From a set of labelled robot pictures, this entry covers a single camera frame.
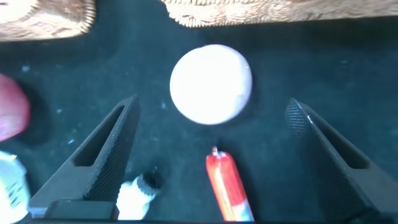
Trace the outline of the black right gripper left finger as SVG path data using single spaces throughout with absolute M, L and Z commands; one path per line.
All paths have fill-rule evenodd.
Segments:
M 120 101 L 31 198 L 30 214 L 42 218 L 59 200 L 115 202 L 140 113 L 136 95 Z

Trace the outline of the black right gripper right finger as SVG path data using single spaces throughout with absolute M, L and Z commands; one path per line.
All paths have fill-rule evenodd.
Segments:
M 328 223 L 397 222 L 397 182 L 308 105 L 291 98 L 285 117 Z

